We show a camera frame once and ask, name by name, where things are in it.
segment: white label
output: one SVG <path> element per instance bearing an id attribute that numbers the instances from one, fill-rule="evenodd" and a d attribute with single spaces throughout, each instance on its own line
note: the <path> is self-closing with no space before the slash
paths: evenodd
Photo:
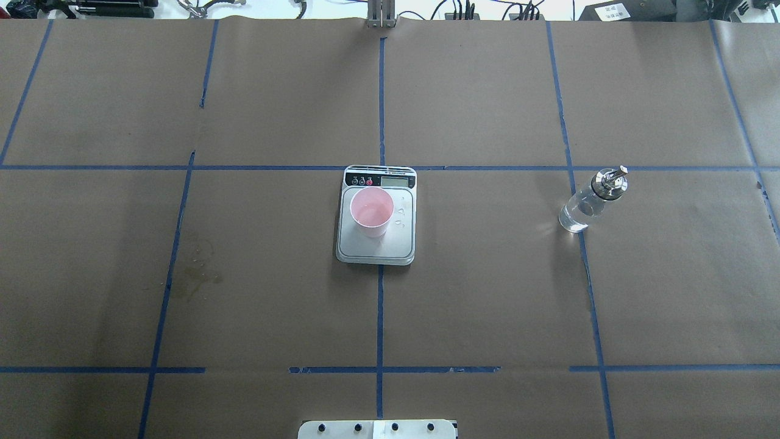
<path id="1" fill-rule="evenodd" d="M 615 3 L 614 5 L 606 5 L 600 8 L 594 9 L 598 14 L 598 18 L 601 21 L 615 21 L 623 20 L 624 18 L 630 18 L 629 12 L 622 3 Z"/>

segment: gray table surface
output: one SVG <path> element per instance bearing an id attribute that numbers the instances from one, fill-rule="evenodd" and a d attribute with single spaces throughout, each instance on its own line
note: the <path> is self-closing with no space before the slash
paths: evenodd
<path id="1" fill-rule="evenodd" d="M 0 37 L 27 48 L 0 54 L 0 437 L 778 436 L 780 27 Z M 565 232 L 620 163 L 624 199 Z M 349 164 L 418 170 L 411 266 L 336 260 Z"/>

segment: silver metal lid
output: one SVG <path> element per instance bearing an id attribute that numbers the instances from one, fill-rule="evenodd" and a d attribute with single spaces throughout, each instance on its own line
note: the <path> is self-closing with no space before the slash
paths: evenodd
<path id="1" fill-rule="evenodd" d="M 629 181 L 626 179 L 628 169 L 621 165 L 618 169 L 604 168 L 593 176 L 590 180 L 590 187 L 600 198 L 607 201 L 614 201 L 620 198 L 629 188 Z"/>

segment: metal bracket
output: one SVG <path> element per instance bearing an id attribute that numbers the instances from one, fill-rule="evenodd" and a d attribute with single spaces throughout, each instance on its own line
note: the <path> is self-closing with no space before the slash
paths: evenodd
<path id="1" fill-rule="evenodd" d="M 368 0 L 369 27 L 395 27 L 395 0 Z"/>

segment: pink cup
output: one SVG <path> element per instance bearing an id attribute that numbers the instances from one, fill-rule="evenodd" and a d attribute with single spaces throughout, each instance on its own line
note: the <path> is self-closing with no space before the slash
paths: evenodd
<path id="1" fill-rule="evenodd" d="M 368 237 L 380 237 L 388 229 L 395 205 L 392 196 L 381 187 L 360 189 L 349 203 L 349 213 L 357 228 Z"/>

